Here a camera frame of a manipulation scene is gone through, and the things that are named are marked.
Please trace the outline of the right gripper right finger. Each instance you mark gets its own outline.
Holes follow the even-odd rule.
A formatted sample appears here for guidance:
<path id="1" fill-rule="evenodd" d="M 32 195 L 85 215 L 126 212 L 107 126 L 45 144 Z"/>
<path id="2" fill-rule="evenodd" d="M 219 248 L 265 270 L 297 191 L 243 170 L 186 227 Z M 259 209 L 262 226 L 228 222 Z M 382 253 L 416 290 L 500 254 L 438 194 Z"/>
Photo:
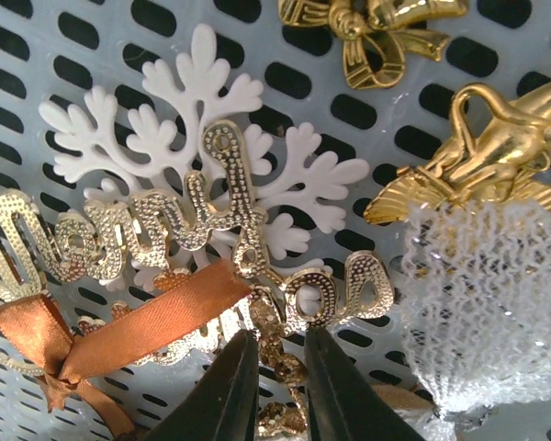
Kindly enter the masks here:
<path id="1" fill-rule="evenodd" d="M 329 331 L 305 335 L 309 439 L 416 441 L 422 437 L 385 404 Z"/>

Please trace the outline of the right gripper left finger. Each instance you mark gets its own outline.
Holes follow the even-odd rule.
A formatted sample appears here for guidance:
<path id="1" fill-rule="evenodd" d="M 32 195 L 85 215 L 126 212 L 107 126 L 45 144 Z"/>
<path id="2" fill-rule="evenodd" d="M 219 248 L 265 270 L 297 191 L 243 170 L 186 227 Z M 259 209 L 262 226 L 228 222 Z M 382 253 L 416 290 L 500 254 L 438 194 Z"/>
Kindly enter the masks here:
<path id="1" fill-rule="evenodd" d="M 151 441 L 242 441 L 255 436 L 258 347 L 237 332 L 186 399 L 144 438 Z"/>

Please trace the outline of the gold glitter twig ornament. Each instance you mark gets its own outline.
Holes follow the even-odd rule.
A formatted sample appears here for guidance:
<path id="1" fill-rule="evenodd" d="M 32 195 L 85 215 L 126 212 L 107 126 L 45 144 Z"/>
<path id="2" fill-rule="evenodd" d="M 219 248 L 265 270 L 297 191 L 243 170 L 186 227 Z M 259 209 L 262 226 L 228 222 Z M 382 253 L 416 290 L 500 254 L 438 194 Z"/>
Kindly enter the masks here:
<path id="1" fill-rule="evenodd" d="M 308 370 L 297 356 L 284 350 L 283 319 L 266 288 L 255 288 L 250 298 L 249 313 L 259 333 L 259 361 L 274 371 L 276 380 L 287 387 L 295 403 L 293 407 L 279 402 L 266 404 L 258 414 L 258 435 L 305 435 L 308 431 L 308 410 L 300 388 L 308 378 Z"/>

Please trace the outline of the white perforated plastic basket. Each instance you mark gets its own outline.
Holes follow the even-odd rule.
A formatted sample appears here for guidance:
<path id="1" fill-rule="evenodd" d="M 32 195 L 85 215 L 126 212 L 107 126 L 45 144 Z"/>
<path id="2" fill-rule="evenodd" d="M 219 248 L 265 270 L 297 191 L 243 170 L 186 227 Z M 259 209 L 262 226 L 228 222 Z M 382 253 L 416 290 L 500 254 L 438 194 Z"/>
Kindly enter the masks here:
<path id="1" fill-rule="evenodd" d="M 84 203 L 85 187 L 106 176 L 96 171 L 78 183 L 54 173 L 53 156 L 67 153 L 57 145 L 38 105 L 53 99 L 59 106 L 84 106 L 83 95 L 102 85 L 118 97 L 116 131 L 130 134 L 128 108 L 151 103 L 160 119 L 178 117 L 160 98 L 147 97 L 141 86 L 144 62 L 174 57 L 190 49 L 198 23 L 213 27 L 218 56 L 231 72 L 264 82 L 263 106 L 242 127 L 258 124 L 273 136 L 265 159 L 275 168 L 262 184 L 275 179 L 286 159 L 285 129 L 309 122 L 322 136 L 316 154 L 335 152 L 341 161 L 363 158 L 371 171 L 349 187 L 345 226 L 319 232 L 298 209 L 289 213 L 295 226 L 313 234 L 309 250 L 289 253 L 278 262 L 292 267 L 321 258 L 343 276 L 352 251 L 371 248 L 395 265 L 401 225 L 373 227 L 360 217 L 370 198 L 391 179 L 395 167 L 418 164 L 450 132 L 451 95 L 464 84 L 480 81 L 516 98 L 551 79 L 551 1 L 470 1 L 467 15 L 429 22 L 429 28 L 452 36 L 441 62 L 410 56 L 408 71 L 391 89 L 354 91 L 346 86 L 340 63 L 341 44 L 326 28 L 283 28 L 276 1 L 0 1 L 0 193 L 19 188 L 33 197 L 46 221 Z M 183 130 L 179 118 L 176 125 Z M 371 382 L 404 388 L 414 385 L 400 350 L 399 315 L 355 320 L 338 333 L 338 342 Z M 191 391 L 211 357 L 192 351 L 170 367 L 147 363 L 125 367 L 95 384 L 125 404 L 143 428 L 163 419 Z M 45 401 L 32 377 L 0 364 L 0 440 L 108 440 L 110 434 L 88 405 L 67 401 L 62 412 L 45 412 Z"/>

